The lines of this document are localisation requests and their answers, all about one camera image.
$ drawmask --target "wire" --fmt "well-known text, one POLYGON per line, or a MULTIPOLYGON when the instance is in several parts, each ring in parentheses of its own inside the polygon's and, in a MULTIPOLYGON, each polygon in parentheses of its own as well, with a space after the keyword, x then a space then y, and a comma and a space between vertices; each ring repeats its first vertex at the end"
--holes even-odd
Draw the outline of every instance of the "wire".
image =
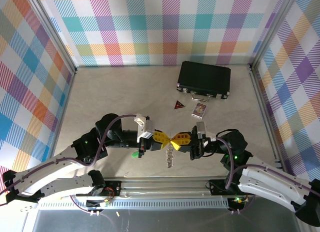
POLYGON ((111 198, 111 193, 110 193, 110 190, 108 190, 109 192, 109 196, 110 196, 110 203, 112 202, 112 198, 111 198))
MULTIPOLYGON (((85 210, 84 208, 82 208, 81 206, 79 206, 79 205, 75 202, 75 200, 73 199, 72 196, 69 196, 69 197, 70 197, 71 201, 74 203, 74 205, 77 206, 81 211, 83 211, 83 212, 91 215, 91 212, 89 212, 88 210, 85 210)), ((102 214, 102 213, 99 213, 99 215, 101 215, 101 216, 103 216, 103 217, 106 217, 106 218, 110 221, 110 223, 112 224, 113 228, 116 228, 114 222, 112 221, 112 219, 111 219, 109 216, 104 215, 104 214, 102 214)))
POLYGON ((226 191, 226 190, 224 190, 224 189, 221 189, 219 186, 217 186, 217 185, 215 185, 213 182, 211 182, 211 181, 208 181, 206 184, 205 184, 205 187, 208 189, 208 190, 210 190, 210 188, 208 188, 208 186, 207 186, 207 184, 208 183, 211 183, 213 186, 215 186, 215 187, 217 187, 219 190, 221 190, 221 191, 226 191))
POLYGON ((210 155, 206 155, 206 156, 202 156, 202 157, 210 157, 210 156, 213 156, 214 155, 214 152, 212 152, 210 155))
MULTIPOLYGON (((222 143, 225 144, 226 148, 228 149, 229 156, 230 156, 230 175, 229 175, 228 180, 227 180, 227 183, 226 183, 226 185, 225 185, 225 189, 226 189, 226 190, 229 189, 229 187, 230 187, 230 185, 231 185, 231 182, 232 182, 232 180, 233 180, 234 174, 237 173, 239 170, 242 170, 242 169, 247 168, 247 167, 255 167, 255 168, 259 168, 259 169, 261 169, 261 170, 264 170, 264 169, 267 168, 267 167, 265 167, 265 166, 254 165, 254 164, 247 164, 247 165, 239 166, 239 167, 237 167, 236 169, 234 169, 234 158, 233 158, 233 154, 232 154, 232 151, 231 151, 230 146, 228 145, 228 143, 227 143, 224 139, 222 139, 222 138, 220 138, 220 137, 217 137, 217 140, 218 140, 218 141, 221 141, 222 143)), ((279 173, 279 172, 277 172, 277 171, 274 171, 274 170, 269 169, 269 168, 268 168, 267 170, 268 170, 268 172, 270 172, 271 174, 276 175, 276 176, 279 176, 279 177, 281 177, 282 179, 286 180, 287 182, 294 183, 294 184, 298 184, 297 181, 295 181, 295 180, 293 180, 293 179, 290 179, 290 178, 288 178, 287 176, 285 176, 285 175, 283 175, 283 174, 281 174, 281 173, 279 173)), ((303 188, 303 189, 305 189, 305 190, 307 190, 307 191, 315 194, 316 196, 318 196, 318 197, 320 198, 320 193, 314 191, 313 189, 308 188, 308 187, 305 186, 305 185, 302 185, 302 184, 301 184, 300 186, 301 186, 301 188, 303 188)))
POLYGON ((111 190, 111 191, 112 191, 112 193, 113 193, 112 199, 113 199, 113 198, 115 197, 115 195, 116 195, 116 194, 115 194, 115 191, 114 191, 111 187, 107 187, 106 190, 108 190, 108 191, 111 190))
POLYGON ((239 131, 239 130, 238 130, 238 129, 226 129, 226 130, 224 130, 224 131, 218 132, 218 133, 215 135, 215 137, 218 137, 221 133, 227 132, 227 131, 239 131))
POLYGON ((255 199, 256 199, 256 195, 253 195, 252 199, 249 201, 248 205, 246 206, 246 204, 244 204, 244 208, 239 210, 239 212, 246 211, 248 208, 250 208, 253 205, 255 199))
POLYGON ((101 138, 101 141, 100 141, 100 144, 99 144, 99 147, 96 151, 96 154, 95 154, 95 157, 94 157, 94 160, 90 163, 90 164, 86 164, 82 161, 79 161, 75 158, 72 158, 72 157, 66 157, 66 158, 61 158, 61 159, 56 159, 55 161, 51 161, 51 162, 48 162, 44 165, 41 165, 39 166, 38 168, 35 168, 34 170, 30 171, 29 173, 27 173, 26 175, 22 176, 21 179, 17 180, 16 182, 12 183, 11 185, 9 185, 7 188, 5 188, 3 191, 0 192, 0 196, 6 192, 6 191, 9 191, 11 188, 13 188, 14 186, 16 186, 18 183, 20 183, 21 181, 24 181, 24 179, 28 178, 30 175, 34 174, 35 172, 49 166, 49 165, 52 165, 52 164, 57 164, 58 162, 62 162, 62 161, 72 161, 72 162, 76 162, 77 164, 80 164, 84 167, 91 167, 93 166, 97 160, 99 159, 99 156, 100 156, 100 152, 101 152, 101 149, 104 145, 104 141, 105 139, 107 138, 107 134, 108 134, 108 131, 110 130, 111 126, 119 119, 121 118, 125 118, 125 117, 136 117, 136 115, 131 115, 131 114, 128 114, 128 115, 122 115, 122 116, 118 116, 118 117, 115 117, 109 124, 108 126, 106 127, 106 130, 104 131, 104 134, 101 138))
POLYGON ((222 143, 224 143, 224 145, 226 146, 228 152, 229 152, 229 156, 230 156, 230 176, 225 184, 225 189, 229 189, 230 185, 231 185, 231 182, 232 182, 232 179, 234 177, 234 158, 233 158, 233 154, 232 154, 232 151, 231 151, 231 148, 230 146, 228 145, 228 143, 220 138, 220 137, 217 137, 216 138, 218 141, 221 141, 222 143))
POLYGON ((99 202, 94 202, 94 201, 89 201, 89 200, 87 200, 86 202, 91 204, 90 207, 94 207, 94 206, 100 205, 100 203, 105 202, 105 199, 102 201, 99 201, 99 202))

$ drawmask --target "green object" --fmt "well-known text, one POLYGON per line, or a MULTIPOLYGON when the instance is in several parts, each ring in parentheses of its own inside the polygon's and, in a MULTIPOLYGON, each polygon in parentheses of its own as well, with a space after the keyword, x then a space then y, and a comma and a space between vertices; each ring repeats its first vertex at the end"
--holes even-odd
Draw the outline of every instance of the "green object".
POLYGON ((134 157, 138 157, 139 156, 139 151, 136 151, 136 152, 134 152, 133 154, 132 154, 132 157, 134 158, 134 157))

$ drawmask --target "white bracket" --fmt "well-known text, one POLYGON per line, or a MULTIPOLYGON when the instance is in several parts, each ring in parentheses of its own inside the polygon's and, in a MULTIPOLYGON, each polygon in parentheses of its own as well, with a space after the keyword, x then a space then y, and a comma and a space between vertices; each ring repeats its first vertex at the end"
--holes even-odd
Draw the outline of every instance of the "white bracket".
POLYGON ((139 143, 140 138, 149 139, 155 132, 155 126, 151 120, 147 120, 146 117, 137 114, 134 121, 138 124, 138 131, 136 141, 139 143))
MULTIPOLYGON (((216 135, 212 132, 207 132, 206 125, 204 121, 200 121, 196 123, 196 130, 198 139, 204 139, 204 135, 206 138, 210 138, 210 141, 216 141, 216 135)), ((209 144, 209 140, 204 141, 203 147, 206 147, 209 144)))

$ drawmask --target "card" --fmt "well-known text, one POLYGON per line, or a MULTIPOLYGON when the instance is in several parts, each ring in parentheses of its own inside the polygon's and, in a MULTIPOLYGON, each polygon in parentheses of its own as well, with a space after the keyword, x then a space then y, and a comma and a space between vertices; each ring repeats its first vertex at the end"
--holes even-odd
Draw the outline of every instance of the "card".
POLYGON ((204 116, 205 110, 206 110, 206 105, 203 105, 201 103, 197 103, 195 106, 195 109, 192 113, 192 116, 197 117, 199 119, 202 119, 204 116))

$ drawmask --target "briefcase handle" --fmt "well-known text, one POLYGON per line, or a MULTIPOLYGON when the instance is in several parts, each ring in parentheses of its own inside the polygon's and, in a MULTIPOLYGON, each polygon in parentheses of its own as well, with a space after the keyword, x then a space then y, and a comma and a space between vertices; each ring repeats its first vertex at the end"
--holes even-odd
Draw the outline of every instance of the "briefcase handle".
POLYGON ((194 91, 191 91, 190 93, 191 93, 191 95, 192 95, 192 99, 195 100, 195 101, 208 102, 208 101, 210 100, 210 97, 213 97, 212 95, 207 94, 208 99, 207 99, 207 100, 204 100, 204 99, 201 99, 201 98, 195 98, 194 95, 195 95, 196 93, 195 93, 194 91))

